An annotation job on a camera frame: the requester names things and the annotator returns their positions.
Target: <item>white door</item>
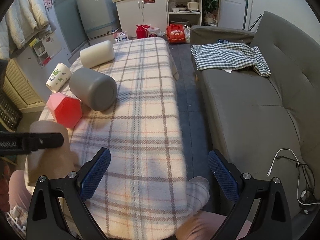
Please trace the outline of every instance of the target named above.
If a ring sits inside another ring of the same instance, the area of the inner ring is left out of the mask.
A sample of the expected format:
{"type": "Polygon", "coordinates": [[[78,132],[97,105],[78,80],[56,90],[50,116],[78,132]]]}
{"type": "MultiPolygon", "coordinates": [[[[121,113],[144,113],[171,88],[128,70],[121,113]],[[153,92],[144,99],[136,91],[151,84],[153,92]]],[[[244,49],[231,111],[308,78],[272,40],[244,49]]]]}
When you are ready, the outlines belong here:
{"type": "Polygon", "coordinates": [[[158,27],[166,32],[168,26],[167,3],[165,0],[141,0],[145,25],[158,27]]]}
{"type": "Polygon", "coordinates": [[[136,37],[138,24],[143,24],[142,4],[140,0],[123,0],[116,3],[121,29],[132,38],[136,37]]]}
{"type": "MultiPolygon", "coordinates": [[[[252,0],[248,0],[248,12],[245,30],[249,29],[252,10],[252,0]]],[[[245,0],[219,1],[219,27],[241,29],[244,22],[245,0]]]]}

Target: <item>gray cylindrical pillow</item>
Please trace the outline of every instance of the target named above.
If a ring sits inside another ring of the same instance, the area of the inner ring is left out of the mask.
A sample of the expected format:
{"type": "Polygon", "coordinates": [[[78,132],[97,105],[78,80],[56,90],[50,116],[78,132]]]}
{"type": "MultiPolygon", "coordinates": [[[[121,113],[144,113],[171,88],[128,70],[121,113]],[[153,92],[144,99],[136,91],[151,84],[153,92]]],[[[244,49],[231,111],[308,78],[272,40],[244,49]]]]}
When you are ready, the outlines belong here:
{"type": "Polygon", "coordinates": [[[71,92],[95,111],[108,109],[118,91],[112,77],[89,68],[76,70],[71,75],[69,85],[71,92]]]}

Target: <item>paper cup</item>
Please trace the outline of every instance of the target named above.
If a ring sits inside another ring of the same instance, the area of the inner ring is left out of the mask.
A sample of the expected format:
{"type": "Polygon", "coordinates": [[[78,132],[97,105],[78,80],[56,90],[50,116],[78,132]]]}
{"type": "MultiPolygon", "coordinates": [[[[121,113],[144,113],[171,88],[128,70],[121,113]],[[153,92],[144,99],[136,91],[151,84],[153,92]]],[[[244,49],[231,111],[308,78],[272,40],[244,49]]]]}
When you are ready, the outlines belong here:
{"type": "Polygon", "coordinates": [[[45,85],[52,92],[57,93],[70,77],[70,69],[63,63],[58,63],[45,85]]]}

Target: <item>black cable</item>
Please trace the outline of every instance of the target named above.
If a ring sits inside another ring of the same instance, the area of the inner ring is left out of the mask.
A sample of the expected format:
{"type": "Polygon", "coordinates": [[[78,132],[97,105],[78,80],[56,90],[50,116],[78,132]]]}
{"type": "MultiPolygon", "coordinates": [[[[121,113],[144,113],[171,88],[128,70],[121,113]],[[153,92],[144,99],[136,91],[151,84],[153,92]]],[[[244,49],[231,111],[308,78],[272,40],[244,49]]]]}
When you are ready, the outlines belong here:
{"type": "MultiPolygon", "coordinates": [[[[301,168],[302,168],[302,172],[303,172],[303,176],[304,176],[304,179],[306,180],[306,184],[307,184],[307,188],[305,189],[305,196],[306,196],[306,199],[305,201],[302,200],[302,197],[300,197],[300,201],[301,202],[304,202],[305,204],[310,204],[310,203],[314,203],[314,202],[319,202],[315,196],[314,196],[314,191],[315,191],[315,185],[316,185],[316,179],[315,179],[315,176],[313,174],[313,171],[312,169],[310,168],[310,166],[308,164],[305,164],[305,163],[302,163],[302,162],[299,162],[297,160],[294,160],[294,159],[291,159],[289,157],[286,157],[286,156],[277,156],[276,157],[277,159],[281,159],[281,158],[284,158],[284,159],[287,159],[287,160],[290,160],[290,161],[293,161],[295,163],[299,163],[301,165],[301,168]],[[312,174],[312,178],[313,178],[313,186],[310,187],[309,185],[309,182],[308,182],[308,178],[307,178],[307,170],[305,169],[306,167],[308,167],[308,169],[310,170],[311,174],[312,174]]],[[[302,213],[303,211],[305,211],[305,207],[300,205],[299,206],[303,209],[301,210],[302,213]]]]}
{"type": "Polygon", "coordinates": [[[311,172],[311,174],[312,174],[312,178],[313,178],[313,187],[312,187],[312,189],[313,189],[313,191],[315,190],[316,179],[315,179],[315,176],[314,176],[314,174],[313,174],[312,169],[310,168],[310,166],[309,166],[308,164],[299,162],[299,161],[297,161],[297,160],[291,159],[291,158],[286,157],[286,156],[279,156],[279,155],[278,155],[276,158],[277,158],[277,159],[285,158],[285,159],[288,159],[288,160],[293,161],[293,162],[295,162],[295,163],[299,163],[299,164],[302,165],[302,166],[307,166],[307,167],[309,168],[309,170],[310,170],[310,172],[311,172]]]}

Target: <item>label sticker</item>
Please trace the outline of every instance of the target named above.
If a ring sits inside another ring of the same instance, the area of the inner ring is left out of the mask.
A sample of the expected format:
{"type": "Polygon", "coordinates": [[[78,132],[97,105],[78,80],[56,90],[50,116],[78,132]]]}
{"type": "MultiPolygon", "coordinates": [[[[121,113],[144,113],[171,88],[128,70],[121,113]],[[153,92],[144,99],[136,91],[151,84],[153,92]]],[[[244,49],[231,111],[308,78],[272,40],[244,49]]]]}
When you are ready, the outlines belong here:
{"type": "Polygon", "coordinates": [[[143,0],[143,3],[146,4],[146,3],[154,3],[155,0],[143,0]]]}

